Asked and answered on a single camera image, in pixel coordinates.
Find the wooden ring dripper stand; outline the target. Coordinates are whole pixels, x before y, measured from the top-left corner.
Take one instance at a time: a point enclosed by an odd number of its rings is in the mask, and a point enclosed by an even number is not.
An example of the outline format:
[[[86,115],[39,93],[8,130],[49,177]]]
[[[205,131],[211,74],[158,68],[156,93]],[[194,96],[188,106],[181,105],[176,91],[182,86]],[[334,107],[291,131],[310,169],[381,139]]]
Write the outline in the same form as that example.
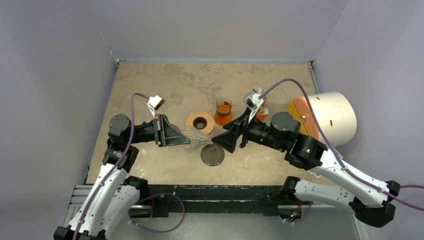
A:
[[[187,127],[193,127],[205,134],[210,134],[215,127],[215,121],[213,116],[208,112],[196,111],[186,118],[185,125]]]

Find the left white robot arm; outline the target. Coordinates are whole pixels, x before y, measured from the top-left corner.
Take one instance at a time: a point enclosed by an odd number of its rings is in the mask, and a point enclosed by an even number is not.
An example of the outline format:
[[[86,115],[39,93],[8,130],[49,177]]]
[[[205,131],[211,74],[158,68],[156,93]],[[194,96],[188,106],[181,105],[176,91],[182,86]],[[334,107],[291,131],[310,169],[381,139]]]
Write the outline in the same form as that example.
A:
[[[124,114],[109,121],[107,149],[97,179],[68,225],[56,229],[55,240],[107,240],[132,205],[148,201],[148,181],[129,172],[139,154],[134,144],[151,141],[159,147],[191,142],[164,114],[141,125],[134,125]]]

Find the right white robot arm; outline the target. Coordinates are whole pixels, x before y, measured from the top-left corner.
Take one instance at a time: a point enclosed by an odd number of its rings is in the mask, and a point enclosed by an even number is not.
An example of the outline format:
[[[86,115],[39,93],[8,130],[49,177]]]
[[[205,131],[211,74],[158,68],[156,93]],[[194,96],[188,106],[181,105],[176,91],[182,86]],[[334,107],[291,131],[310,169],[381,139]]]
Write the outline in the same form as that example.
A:
[[[288,112],[274,114],[270,125],[256,118],[248,122],[249,116],[247,109],[224,125],[226,131],[214,136],[211,141],[233,153],[241,137],[240,148],[254,142],[278,150],[285,154],[284,159],[290,165],[319,174],[335,183],[334,186],[322,185],[288,176],[280,191],[284,202],[318,202],[334,206],[376,228],[382,228],[394,219],[396,207],[389,195],[399,194],[399,183],[375,179],[344,161],[338,161],[338,155],[325,144],[300,133],[300,122]]]

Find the orange filter paper box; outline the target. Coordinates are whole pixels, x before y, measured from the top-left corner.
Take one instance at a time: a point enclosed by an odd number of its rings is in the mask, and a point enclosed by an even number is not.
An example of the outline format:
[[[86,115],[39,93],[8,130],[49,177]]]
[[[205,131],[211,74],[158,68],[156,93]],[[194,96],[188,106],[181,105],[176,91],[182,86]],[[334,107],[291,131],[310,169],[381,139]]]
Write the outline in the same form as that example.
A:
[[[260,87],[257,87],[257,88],[253,88],[253,92],[258,95],[261,95],[263,90]],[[264,96],[262,100],[263,100],[263,103],[258,109],[258,111],[256,112],[255,116],[258,118],[259,121],[264,122],[265,118],[267,117],[269,113],[269,107],[268,107],[267,97]]]

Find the brown wooden round coaster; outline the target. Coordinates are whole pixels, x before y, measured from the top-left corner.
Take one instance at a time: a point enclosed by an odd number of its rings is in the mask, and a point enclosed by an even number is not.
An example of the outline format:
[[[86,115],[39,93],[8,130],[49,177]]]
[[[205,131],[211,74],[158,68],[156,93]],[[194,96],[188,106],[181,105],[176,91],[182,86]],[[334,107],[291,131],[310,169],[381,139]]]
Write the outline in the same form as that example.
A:
[[[176,131],[181,132],[180,128],[179,128],[177,125],[175,125],[175,124],[171,124],[171,126],[172,126],[172,128],[173,128],[173,129],[175,129]]]

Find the amber glass carafe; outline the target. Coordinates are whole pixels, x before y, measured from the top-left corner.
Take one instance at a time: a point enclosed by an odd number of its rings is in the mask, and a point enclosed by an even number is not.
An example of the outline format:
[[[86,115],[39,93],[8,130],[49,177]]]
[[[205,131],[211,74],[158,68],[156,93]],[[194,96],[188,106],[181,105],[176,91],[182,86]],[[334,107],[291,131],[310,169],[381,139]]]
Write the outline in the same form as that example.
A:
[[[232,117],[232,101],[226,97],[219,97],[216,99],[216,110],[214,114],[214,121],[219,126],[224,126],[233,120]]]

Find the dark ribbed glass cone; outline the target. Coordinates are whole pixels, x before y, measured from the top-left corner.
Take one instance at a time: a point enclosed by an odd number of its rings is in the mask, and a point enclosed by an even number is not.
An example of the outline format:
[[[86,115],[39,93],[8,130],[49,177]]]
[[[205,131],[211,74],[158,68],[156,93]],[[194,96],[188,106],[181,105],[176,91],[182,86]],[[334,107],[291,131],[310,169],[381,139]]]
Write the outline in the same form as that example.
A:
[[[207,144],[202,148],[200,158],[207,166],[215,167],[224,161],[225,152],[220,145],[215,143]]]

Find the white cylinder drum orange lid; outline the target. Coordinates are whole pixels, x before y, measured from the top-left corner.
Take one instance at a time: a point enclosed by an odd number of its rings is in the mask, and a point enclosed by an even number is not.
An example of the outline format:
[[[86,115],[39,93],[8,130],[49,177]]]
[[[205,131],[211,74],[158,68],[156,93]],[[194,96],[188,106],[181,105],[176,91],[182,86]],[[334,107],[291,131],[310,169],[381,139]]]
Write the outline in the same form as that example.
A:
[[[348,143],[357,131],[356,114],[349,101],[339,92],[327,92],[305,97],[294,98],[287,107],[295,120],[300,122],[300,132],[325,143],[313,119],[312,112],[324,135],[333,146]]]

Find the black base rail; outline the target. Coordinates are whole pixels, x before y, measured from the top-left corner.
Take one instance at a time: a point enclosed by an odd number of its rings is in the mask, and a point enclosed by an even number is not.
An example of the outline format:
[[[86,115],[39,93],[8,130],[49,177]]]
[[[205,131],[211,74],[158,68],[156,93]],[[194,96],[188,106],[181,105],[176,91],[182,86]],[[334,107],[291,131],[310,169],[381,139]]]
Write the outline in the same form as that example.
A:
[[[137,205],[151,210],[154,218],[167,218],[170,213],[200,213],[298,219],[309,202],[290,196],[281,185],[150,184]]]

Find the aluminium frame rail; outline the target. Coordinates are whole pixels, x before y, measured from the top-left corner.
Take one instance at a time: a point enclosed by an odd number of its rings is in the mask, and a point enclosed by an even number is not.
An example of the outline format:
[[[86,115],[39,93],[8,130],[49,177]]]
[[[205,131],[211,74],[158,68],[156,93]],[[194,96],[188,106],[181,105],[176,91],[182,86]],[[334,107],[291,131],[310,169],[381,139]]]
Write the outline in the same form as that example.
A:
[[[313,205],[335,207],[327,198],[309,196],[302,200],[281,185],[167,185],[123,183],[105,203],[98,239],[107,239],[119,219],[130,209],[147,205],[154,218],[170,213],[262,214],[279,216],[295,225]]]

